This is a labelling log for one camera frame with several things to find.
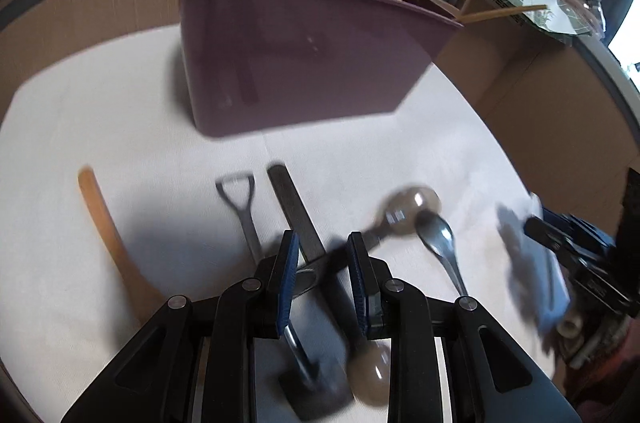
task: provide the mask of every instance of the spoon handle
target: spoon handle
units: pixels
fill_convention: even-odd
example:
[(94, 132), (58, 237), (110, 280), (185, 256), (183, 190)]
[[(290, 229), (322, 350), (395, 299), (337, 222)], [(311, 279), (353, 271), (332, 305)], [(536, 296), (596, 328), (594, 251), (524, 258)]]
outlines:
[(378, 246), (384, 239), (391, 235), (391, 229), (388, 223), (381, 223), (366, 229), (362, 232), (362, 239), (367, 251), (371, 251)]
[(440, 262), (444, 266), (447, 275), (449, 275), (453, 286), (455, 286), (455, 288), (458, 290), (458, 294), (461, 297), (468, 296), (466, 292), (465, 282), (462, 280), (462, 275), (460, 275), (460, 270), (458, 269), (458, 261), (456, 260), (456, 258), (454, 257), (453, 259), (449, 260), (446, 257), (442, 257), (440, 259)]
[[(225, 184), (231, 182), (238, 182), (247, 180), (249, 183), (249, 194), (244, 205), (236, 204), (225, 191)], [(254, 220), (251, 217), (251, 206), (254, 202), (255, 194), (255, 178), (253, 174), (239, 174), (233, 176), (224, 177), (216, 181), (216, 190), (222, 198), (222, 200), (236, 213), (240, 220), (240, 226), (242, 227), (242, 233), (246, 240), (246, 245), (249, 247), (254, 264), (258, 266), (258, 263), (262, 260), (262, 247), (260, 246), (260, 239), (258, 233), (255, 231)]]

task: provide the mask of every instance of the spoon bowl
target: spoon bowl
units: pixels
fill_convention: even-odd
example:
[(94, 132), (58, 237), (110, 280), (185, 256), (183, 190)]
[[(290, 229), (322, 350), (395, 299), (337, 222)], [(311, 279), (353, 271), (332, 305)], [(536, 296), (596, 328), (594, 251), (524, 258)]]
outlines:
[(415, 232), (422, 244), (433, 253), (456, 287), (460, 296), (467, 296), (465, 283), (458, 269), (453, 231), (449, 224), (431, 210), (421, 210), (415, 216)]
[(402, 189), (385, 200), (376, 225), (362, 233), (365, 246), (371, 250), (392, 235), (413, 235), (416, 214), (424, 209), (439, 213), (441, 207), (440, 198), (428, 186)]

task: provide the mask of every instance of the wooden wall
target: wooden wall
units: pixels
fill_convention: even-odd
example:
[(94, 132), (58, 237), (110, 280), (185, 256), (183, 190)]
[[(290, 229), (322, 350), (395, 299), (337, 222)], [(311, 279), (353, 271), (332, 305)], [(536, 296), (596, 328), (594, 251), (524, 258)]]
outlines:
[(449, 41), (436, 65), (473, 107), (522, 49), (530, 33), (509, 18), (468, 24)]
[(476, 110), (548, 208), (615, 233), (626, 170), (640, 170), (640, 151), (618, 106), (574, 48), (538, 35)]
[(178, 0), (44, 0), (0, 32), (0, 115), (15, 90), (63, 58), (122, 35), (176, 24)]

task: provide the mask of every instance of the metal spoon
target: metal spoon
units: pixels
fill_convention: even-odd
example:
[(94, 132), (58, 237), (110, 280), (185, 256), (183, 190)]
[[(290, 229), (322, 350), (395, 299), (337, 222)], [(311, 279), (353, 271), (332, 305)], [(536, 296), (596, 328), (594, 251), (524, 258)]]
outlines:
[(453, 232), (447, 222), (431, 212), (422, 210), (415, 216), (415, 231), (422, 244), (438, 258), (441, 265), (458, 290), (461, 297), (466, 297), (466, 287), (458, 269), (456, 260), (456, 248), (453, 241)]

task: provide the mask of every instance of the black tool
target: black tool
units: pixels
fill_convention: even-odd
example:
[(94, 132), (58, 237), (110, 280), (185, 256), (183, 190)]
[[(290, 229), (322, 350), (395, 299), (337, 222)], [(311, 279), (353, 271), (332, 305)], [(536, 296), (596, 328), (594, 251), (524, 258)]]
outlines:
[(389, 423), (440, 423), (434, 337), (443, 340), (454, 423), (579, 423), (580, 417), (526, 352), (472, 297), (425, 297), (348, 239), (358, 322), (368, 339), (391, 338)]
[[(301, 237), (300, 252), (305, 262), (324, 256), (324, 246), (322, 246), (318, 233), (306, 213), (287, 168), (284, 165), (276, 164), (269, 167), (267, 174), (289, 226), (297, 226), (302, 233), (302, 235), (299, 234)], [(343, 302), (345, 302), (346, 309), (351, 309), (348, 297)], [(293, 339), (292, 343), (300, 344), (299, 341), (295, 342)], [(335, 360), (329, 363), (323, 361), (314, 364), (315, 376), (311, 381), (305, 377), (306, 375), (303, 375), (303, 381), (300, 381), (299, 374), (311, 364), (308, 361), (305, 364), (303, 360), (297, 360), (297, 365), (296, 371), (287, 371), (278, 380), (291, 408), (302, 421), (320, 419), (338, 412), (353, 401), (347, 376)]]
[(198, 353), (211, 338), (203, 423), (255, 422), (254, 338), (277, 339), (289, 321), (298, 237), (287, 230), (278, 254), (220, 297), (175, 295), (81, 394), (63, 423), (190, 423)]
[[(335, 272), (330, 266), (338, 259), (327, 259), (322, 241), (306, 212), (305, 206), (296, 190), (289, 171), (283, 164), (272, 165), (268, 169), (271, 185), (276, 193), (280, 206), (289, 222), (290, 228), (300, 236), (300, 251), (308, 265), (322, 262), (322, 275), (314, 276), (314, 282), (319, 283), (319, 289), (337, 326), (342, 331), (348, 343), (349, 361), (347, 366), (350, 386), (356, 396), (368, 405), (382, 406), (388, 402), (388, 370), (389, 351), (386, 345), (373, 344), (358, 329), (353, 304), (346, 291), (340, 284)], [(344, 247), (334, 250), (342, 256), (346, 266)], [(319, 268), (306, 268), (303, 273), (315, 273)], [(300, 270), (296, 275), (296, 290), (299, 291)]]
[[(392, 339), (390, 423), (439, 423), (434, 337), (444, 340), (454, 423), (579, 423), (551, 381), (471, 297), (426, 298), (348, 241), (358, 321), (367, 339)], [(277, 338), (289, 319), (298, 240), (220, 297), (171, 297), (107, 364), (63, 423), (190, 423), (200, 342), (210, 336), (204, 423), (255, 423), (254, 338)]]
[[(248, 181), (249, 193), (245, 203), (238, 205), (226, 194), (224, 185), (228, 182), (241, 180)], [(244, 238), (249, 246), (249, 251), (254, 259), (256, 268), (260, 270), (262, 247), (258, 234), (255, 231), (254, 220), (251, 217), (251, 205), (255, 192), (254, 176), (252, 174), (240, 174), (225, 177), (222, 180), (216, 181), (216, 188), (224, 202), (238, 215)], [(257, 276), (260, 276), (261, 272), (257, 271), (256, 273)], [(334, 406), (340, 403), (348, 403), (348, 401), (352, 399), (351, 392), (349, 392), (348, 400), (343, 401), (340, 398), (343, 389), (340, 385), (342, 377), (339, 371), (332, 370), (331, 365), (329, 365), (329, 369), (327, 369), (327, 365), (324, 363), (312, 363), (309, 360), (296, 334), (296, 330), (290, 321), (287, 321), (282, 334), (289, 346), (296, 368), (281, 377), (280, 384), (283, 386), (290, 405), (302, 421), (318, 419), (325, 415), (327, 413), (326, 411), (330, 411), (328, 413), (331, 413)]]

